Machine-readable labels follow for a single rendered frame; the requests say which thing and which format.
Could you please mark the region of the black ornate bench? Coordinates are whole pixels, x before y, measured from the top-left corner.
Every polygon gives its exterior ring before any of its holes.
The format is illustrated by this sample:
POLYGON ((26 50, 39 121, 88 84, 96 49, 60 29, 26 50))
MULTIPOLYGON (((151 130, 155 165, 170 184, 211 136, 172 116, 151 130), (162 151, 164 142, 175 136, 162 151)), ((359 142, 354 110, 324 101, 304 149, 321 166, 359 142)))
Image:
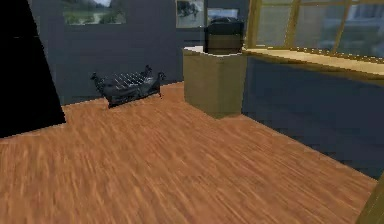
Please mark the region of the black ornate bench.
POLYGON ((153 73, 149 65, 142 72, 117 73, 104 77, 93 72, 90 77, 96 90, 108 101, 109 108, 154 94, 162 96, 160 87, 165 78, 164 72, 153 73))

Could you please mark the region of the black box on cabinet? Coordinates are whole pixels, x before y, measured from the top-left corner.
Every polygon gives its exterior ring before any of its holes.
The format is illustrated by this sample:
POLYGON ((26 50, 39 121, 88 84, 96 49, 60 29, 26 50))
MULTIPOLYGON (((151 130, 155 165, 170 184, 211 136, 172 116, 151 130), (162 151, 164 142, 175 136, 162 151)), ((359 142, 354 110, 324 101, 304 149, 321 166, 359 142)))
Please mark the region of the black box on cabinet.
POLYGON ((204 38, 205 53, 216 55, 240 53, 244 42, 244 22, 232 17, 213 19, 204 29, 204 38))

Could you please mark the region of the yellow framed window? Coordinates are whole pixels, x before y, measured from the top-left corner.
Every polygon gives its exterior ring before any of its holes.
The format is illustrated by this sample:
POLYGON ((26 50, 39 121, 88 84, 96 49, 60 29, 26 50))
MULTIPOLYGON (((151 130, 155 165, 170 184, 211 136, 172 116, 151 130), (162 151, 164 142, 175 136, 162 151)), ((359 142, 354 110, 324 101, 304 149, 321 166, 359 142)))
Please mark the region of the yellow framed window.
POLYGON ((243 51, 384 80, 384 0, 249 0, 243 51))

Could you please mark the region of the large black cupboard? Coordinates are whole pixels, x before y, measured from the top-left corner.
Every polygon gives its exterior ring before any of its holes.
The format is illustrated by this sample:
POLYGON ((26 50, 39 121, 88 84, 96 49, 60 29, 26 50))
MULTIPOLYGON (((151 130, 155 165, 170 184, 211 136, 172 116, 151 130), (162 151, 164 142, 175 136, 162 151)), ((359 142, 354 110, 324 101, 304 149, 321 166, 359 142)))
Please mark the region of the large black cupboard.
POLYGON ((0 138, 64 122, 28 0, 0 0, 0 138))

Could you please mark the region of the small dark wall picture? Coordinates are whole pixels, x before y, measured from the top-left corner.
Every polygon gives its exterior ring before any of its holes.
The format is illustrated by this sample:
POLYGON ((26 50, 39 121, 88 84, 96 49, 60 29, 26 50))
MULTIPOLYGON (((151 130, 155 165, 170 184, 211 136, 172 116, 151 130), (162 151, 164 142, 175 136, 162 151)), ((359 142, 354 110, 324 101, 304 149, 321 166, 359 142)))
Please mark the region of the small dark wall picture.
POLYGON ((176 0, 176 27, 203 27, 204 10, 204 0, 176 0))

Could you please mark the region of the pale blue wall picture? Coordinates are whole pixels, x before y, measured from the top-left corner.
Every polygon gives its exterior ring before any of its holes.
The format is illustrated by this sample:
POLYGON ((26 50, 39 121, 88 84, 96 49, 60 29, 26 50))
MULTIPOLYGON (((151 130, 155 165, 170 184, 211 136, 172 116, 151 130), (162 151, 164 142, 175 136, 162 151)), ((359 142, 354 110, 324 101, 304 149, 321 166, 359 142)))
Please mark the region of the pale blue wall picture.
POLYGON ((235 8, 209 8, 207 11, 207 24, 233 21, 238 16, 239 10, 235 8))

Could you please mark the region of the green landscape wall picture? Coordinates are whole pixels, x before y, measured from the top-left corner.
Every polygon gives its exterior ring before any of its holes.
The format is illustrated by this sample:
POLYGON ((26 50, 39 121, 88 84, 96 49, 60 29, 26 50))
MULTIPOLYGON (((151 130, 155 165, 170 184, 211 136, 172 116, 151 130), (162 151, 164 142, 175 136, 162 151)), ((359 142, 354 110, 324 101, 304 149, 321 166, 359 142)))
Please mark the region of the green landscape wall picture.
POLYGON ((66 25, 124 24, 122 0, 60 0, 66 25))

